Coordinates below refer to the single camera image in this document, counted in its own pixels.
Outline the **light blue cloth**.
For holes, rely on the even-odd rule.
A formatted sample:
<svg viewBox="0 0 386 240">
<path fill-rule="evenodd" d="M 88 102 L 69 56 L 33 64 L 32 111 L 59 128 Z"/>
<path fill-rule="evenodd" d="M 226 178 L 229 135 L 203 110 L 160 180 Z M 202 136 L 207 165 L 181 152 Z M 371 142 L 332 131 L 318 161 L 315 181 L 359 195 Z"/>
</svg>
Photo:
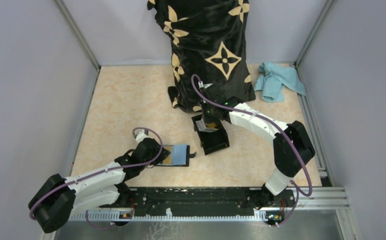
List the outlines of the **light blue cloth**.
<svg viewBox="0 0 386 240">
<path fill-rule="evenodd" d="M 272 62 L 264 62 L 258 67 L 259 76 L 254 91 L 261 92 L 261 98 L 268 103 L 285 100 L 282 90 L 286 87 L 291 91 L 306 96 L 306 90 L 293 67 L 285 67 Z"/>
</svg>

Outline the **gold credit card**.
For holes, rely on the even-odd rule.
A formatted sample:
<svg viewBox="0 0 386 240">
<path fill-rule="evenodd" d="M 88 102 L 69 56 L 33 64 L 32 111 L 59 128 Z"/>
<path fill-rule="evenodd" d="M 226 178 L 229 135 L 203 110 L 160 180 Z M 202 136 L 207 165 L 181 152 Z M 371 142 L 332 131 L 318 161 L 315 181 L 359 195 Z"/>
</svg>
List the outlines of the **gold credit card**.
<svg viewBox="0 0 386 240">
<path fill-rule="evenodd" d="M 161 162 L 161 164 L 165 166 L 171 166 L 172 165 L 172 146 L 167 145 L 164 146 L 164 157 L 165 159 Z"/>
</svg>

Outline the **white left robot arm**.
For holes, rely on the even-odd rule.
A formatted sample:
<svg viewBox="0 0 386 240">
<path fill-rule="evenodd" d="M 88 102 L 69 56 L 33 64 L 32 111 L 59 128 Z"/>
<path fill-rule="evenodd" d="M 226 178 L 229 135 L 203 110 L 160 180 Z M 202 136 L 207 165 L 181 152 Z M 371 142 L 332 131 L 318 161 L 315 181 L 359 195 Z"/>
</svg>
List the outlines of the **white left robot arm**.
<svg viewBox="0 0 386 240">
<path fill-rule="evenodd" d="M 50 176 L 28 204 L 29 216 L 45 233 L 61 228 L 70 217 L 100 207 L 132 207 L 134 198 L 126 181 L 149 165 L 157 165 L 171 151 L 146 137 L 135 149 L 109 164 L 79 176 Z"/>
</svg>

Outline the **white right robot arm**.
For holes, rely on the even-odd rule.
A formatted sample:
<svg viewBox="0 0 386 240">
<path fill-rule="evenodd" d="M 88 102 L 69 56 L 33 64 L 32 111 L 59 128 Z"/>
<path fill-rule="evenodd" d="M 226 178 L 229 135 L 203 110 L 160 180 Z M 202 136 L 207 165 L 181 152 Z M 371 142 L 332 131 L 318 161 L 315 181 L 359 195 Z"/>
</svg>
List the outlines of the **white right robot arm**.
<svg viewBox="0 0 386 240">
<path fill-rule="evenodd" d="M 282 191 L 315 156 L 315 149 L 305 126 L 299 122 L 285 123 L 251 108 L 237 97 L 227 98 L 220 87 L 199 83 L 203 109 L 200 125 L 210 128 L 217 121 L 242 127 L 267 140 L 273 146 L 275 169 L 263 185 L 262 199 L 268 206 L 277 205 Z"/>
</svg>

